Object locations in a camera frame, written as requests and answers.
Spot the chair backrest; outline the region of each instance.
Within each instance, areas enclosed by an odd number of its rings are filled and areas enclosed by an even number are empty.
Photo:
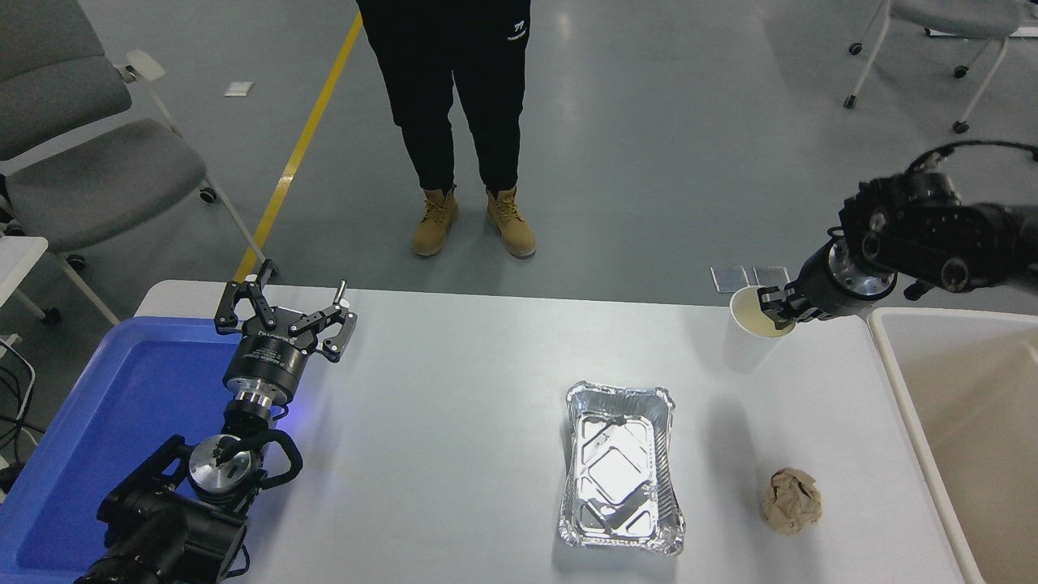
[[[129,107],[76,0],[0,0],[0,160]]]

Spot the gray chair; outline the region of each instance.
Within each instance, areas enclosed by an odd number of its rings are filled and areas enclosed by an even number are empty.
[[[0,160],[130,108],[126,84],[145,85],[166,123],[145,118],[0,174],[0,206],[28,234],[46,237],[62,270],[113,325],[118,319],[76,273],[69,251],[152,219],[192,192],[220,199],[248,244],[258,245],[226,194],[184,141],[148,79],[164,74],[139,51],[114,66],[75,0],[0,1]]]
[[[994,64],[991,65],[991,68],[984,77],[984,81],[977,88],[973,99],[969,100],[969,105],[966,106],[962,116],[952,124],[952,130],[956,134],[961,134],[968,130],[969,124],[966,123],[966,118],[969,117],[974,106],[977,105],[977,100],[980,99],[981,93],[987,88],[988,82],[991,81],[991,77],[994,75],[995,69],[999,68],[999,64],[1002,63],[1003,57],[1006,56],[1009,35],[1015,32],[1020,26],[1022,8],[1018,0],[879,0],[879,4],[872,13],[872,20],[869,21],[869,25],[862,32],[862,39],[852,44],[847,49],[850,54],[856,55],[862,52],[862,40],[865,39],[865,35],[869,33],[869,29],[872,28],[872,25],[876,22],[876,18],[880,15],[882,15],[883,24],[879,30],[879,37],[876,38],[876,45],[872,48],[872,52],[869,53],[869,60],[865,63],[865,69],[862,71],[862,75],[854,85],[854,90],[844,101],[844,107],[851,109],[857,102],[858,92],[862,90],[865,78],[869,75],[872,61],[876,59],[876,53],[879,52],[879,47],[883,44],[883,38],[886,37],[886,30],[891,25],[891,19],[897,18],[956,36],[987,40],[968,64],[955,67],[953,75],[957,79],[965,77],[966,72],[977,62],[977,59],[988,45],[995,40],[1001,43],[1001,49],[999,50],[999,56],[994,59]]]

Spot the aluminum foil tray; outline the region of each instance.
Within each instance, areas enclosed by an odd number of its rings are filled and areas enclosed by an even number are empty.
[[[680,554],[685,520],[671,485],[674,402],[666,390],[580,382],[566,404],[571,448],[558,519],[563,539]]]

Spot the yellow floor line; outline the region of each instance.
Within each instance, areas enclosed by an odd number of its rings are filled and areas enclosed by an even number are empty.
[[[299,135],[299,140],[296,141],[296,147],[292,150],[292,156],[289,157],[289,163],[284,165],[281,177],[277,180],[274,194],[271,195],[270,202],[267,203],[267,210],[264,211],[260,224],[256,225],[256,230],[252,233],[260,247],[263,247],[264,243],[267,242],[267,235],[270,234],[270,229],[274,226],[274,220],[281,210],[281,203],[284,202],[284,197],[289,194],[292,179],[296,177],[296,170],[299,169],[299,164],[303,161],[303,155],[306,154],[313,132],[317,130],[318,123],[321,122],[321,116],[324,115],[328,100],[331,99],[331,92],[335,89],[335,83],[338,82],[343,67],[346,65],[346,59],[349,58],[350,51],[353,50],[353,43],[357,39],[357,34],[360,33],[360,12],[357,12],[357,18],[353,19],[353,26],[350,27],[346,40],[343,41],[343,48],[338,50],[335,63],[331,65],[328,78],[325,79],[324,87],[321,88],[321,94],[318,95],[318,101],[313,104],[313,109],[310,110],[310,116],[306,119],[306,124],[303,126],[303,132]],[[242,262],[238,265],[238,271],[235,272],[235,280],[241,281],[242,278],[251,273],[255,261],[256,254],[252,248],[247,248],[245,255],[242,256]]]

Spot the chair seat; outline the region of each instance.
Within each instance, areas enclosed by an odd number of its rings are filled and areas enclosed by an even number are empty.
[[[1017,0],[894,0],[901,20],[969,38],[1005,38],[1020,27]]]
[[[7,176],[15,215],[52,251],[100,243],[193,191],[206,163],[169,128],[141,119]]]

